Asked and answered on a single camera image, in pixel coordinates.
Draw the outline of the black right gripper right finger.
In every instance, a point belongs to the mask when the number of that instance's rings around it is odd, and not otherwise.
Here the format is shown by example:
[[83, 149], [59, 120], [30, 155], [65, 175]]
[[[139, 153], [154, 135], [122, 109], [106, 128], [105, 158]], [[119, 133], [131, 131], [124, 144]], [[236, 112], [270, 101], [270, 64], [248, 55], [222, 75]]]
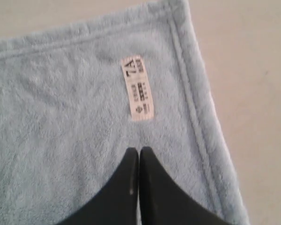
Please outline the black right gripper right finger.
[[150, 147], [140, 151], [139, 199], [143, 225], [227, 225], [168, 175]]

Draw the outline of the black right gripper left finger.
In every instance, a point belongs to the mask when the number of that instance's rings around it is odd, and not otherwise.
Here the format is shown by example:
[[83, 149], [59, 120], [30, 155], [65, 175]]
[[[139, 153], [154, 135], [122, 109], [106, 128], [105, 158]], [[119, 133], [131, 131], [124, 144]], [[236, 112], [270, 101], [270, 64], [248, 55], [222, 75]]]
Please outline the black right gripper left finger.
[[108, 182], [60, 225], [135, 225], [138, 203], [138, 152], [127, 148]]

